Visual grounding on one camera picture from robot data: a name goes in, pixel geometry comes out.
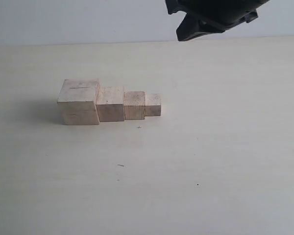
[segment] white wall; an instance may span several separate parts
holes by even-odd
[[[212,37],[294,35],[294,0],[271,0],[259,15]],[[176,40],[183,17],[165,0],[0,0],[0,45]]]

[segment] white table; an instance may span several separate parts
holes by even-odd
[[[163,115],[62,125],[66,78]],[[0,47],[0,235],[60,234],[294,235],[294,37]]]

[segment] wooden block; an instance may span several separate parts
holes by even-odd
[[[100,87],[97,111],[100,121],[124,121],[124,88]]]
[[[58,106],[67,125],[98,125],[96,108],[99,82],[64,80]]]
[[[145,92],[125,92],[124,113],[126,120],[145,119]]]
[[[160,94],[146,94],[146,117],[161,116]]]

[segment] stack of wooden blocks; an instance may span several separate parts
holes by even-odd
[[[100,122],[161,116],[159,94],[125,92],[123,87],[100,87],[95,80],[66,79],[58,106],[67,125],[98,125]]]

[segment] large wooden cube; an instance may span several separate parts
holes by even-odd
[[[67,125],[98,125],[96,108],[99,82],[95,80],[75,81],[66,79],[63,83],[58,106]]]
[[[145,92],[125,92],[124,113],[126,120],[145,119]]]
[[[123,103],[123,87],[100,87],[97,99],[99,120],[124,121]]]
[[[146,94],[146,117],[161,116],[160,94]]]

